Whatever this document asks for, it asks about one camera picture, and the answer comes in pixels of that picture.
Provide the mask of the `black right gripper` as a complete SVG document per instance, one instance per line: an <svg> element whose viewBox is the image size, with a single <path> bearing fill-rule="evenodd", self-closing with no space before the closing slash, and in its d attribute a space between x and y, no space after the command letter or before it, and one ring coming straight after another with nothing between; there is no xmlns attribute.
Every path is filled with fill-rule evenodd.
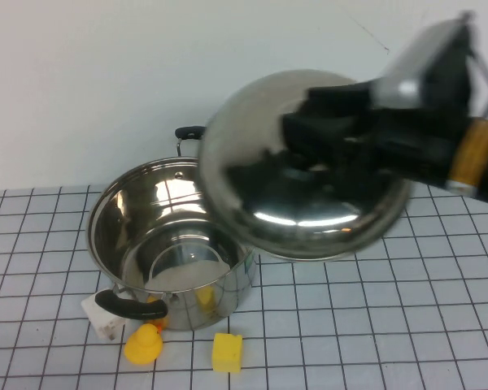
<svg viewBox="0 0 488 390"><path fill-rule="evenodd" d="M468 128L468 111L369 110L373 81L312 87L307 100L341 116L281 117L289 167L360 166L363 176L445 180Z"/></svg>

